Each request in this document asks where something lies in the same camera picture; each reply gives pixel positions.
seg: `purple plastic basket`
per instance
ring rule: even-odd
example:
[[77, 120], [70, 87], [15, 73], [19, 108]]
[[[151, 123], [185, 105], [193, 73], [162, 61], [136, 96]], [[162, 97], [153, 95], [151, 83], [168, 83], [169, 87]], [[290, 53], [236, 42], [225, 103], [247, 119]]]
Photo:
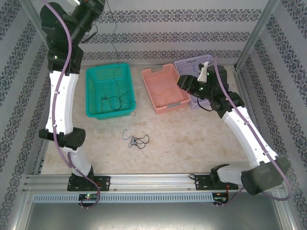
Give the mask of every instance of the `purple plastic basket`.
[[[198, 65], [200, 63], [205, 63], [206, 61], [212, 62], [213, 57], [210, 54], [201, 55], [197, 57], [190, 57], [187, 59], [175, 61], [174, 65], [176, 66], [179, 75], [189, 74], [198, 78], [199, 74], [201, 73], [201, 71], [198, 70]], [[190, 97], [191, 97], [191, 101], [189, 103], [190, 108], [198, 109], [199, 106], [197, 104], [197, 97], [194, 97], [192, 95], [190, 95]], [[208, 100], [200, 100], [200, 105], [202, 107], [206, 107], [210, 105], [210, 102]]]

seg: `patterned wallpaper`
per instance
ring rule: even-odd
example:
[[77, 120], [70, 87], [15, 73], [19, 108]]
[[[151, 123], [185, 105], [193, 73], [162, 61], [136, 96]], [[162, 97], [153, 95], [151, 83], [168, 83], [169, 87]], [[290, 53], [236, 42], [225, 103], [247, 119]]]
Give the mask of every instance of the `patterned wallpaper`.
[[[53, 1], [73, 11], [67, 1]], [[106, 5], [95, 22], [98, 33], [80, 45], [82, 65], [166, 64], [202, 54], [235, 64], [267, 1], [109, 0], [112, 13]], [[33, 4], [40, 12], [40, 0]]]
[[0, 230], [32, 174], [48, 116], [47, 47], [18, 0], [0, 0]]
[[241, 69], [257, 125], [291, 168], [291, 208], [307, 229], [307, 7], [282, 0]]

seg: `teal plastic basket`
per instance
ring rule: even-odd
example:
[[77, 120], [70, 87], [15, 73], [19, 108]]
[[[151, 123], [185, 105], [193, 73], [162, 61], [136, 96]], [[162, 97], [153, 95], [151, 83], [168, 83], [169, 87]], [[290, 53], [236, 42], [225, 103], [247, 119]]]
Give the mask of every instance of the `teal plastic basket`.
[[135, 109], [127, 63], [89, 68], [86, 71], [86, 115], [98, 120], [127, 116]]

